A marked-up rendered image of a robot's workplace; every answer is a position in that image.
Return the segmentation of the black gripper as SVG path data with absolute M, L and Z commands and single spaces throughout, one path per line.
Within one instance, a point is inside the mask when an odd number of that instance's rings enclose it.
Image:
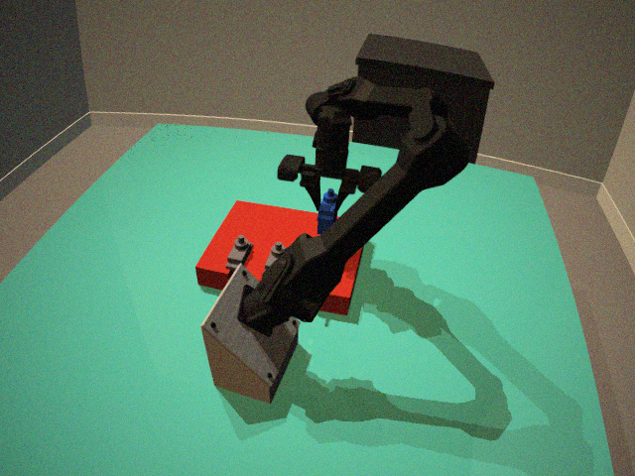
M 365 193 L 381 178 L 379 168 L 361 166 L 360 171 L 347 169 L 348 142 L 342 146 L 324 145 L 317 140 L 316 164 L 305 164 L 305 157 L 287 155 L 278 166 L 278 179 L 293 182 L 301 174 L 300 186 L 303 186 L 317 209 L 320 207 L 320 178 L 340 179 L 341 186 L 334 208 L 337 213 L 349 194 L 359 189 Z

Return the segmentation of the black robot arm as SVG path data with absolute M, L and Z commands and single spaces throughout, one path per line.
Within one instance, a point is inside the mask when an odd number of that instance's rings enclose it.
M 396 163 L 329 228 L 316 237 L 299 235 L 256 289 L 244 286 L 237 319 L 266 336 L 290 316 L 312 322 L 341 282 L 346 262 L 421 191 L 444 185 L 469 163 L 469 148 L 447 105 L 427 87 L 384 87 L 353 76 L 310 95 L 306 108 L 317 125 L 314 148 L 317 140 L 345 145 L 350 116 L 409 118 L 411 130 Z

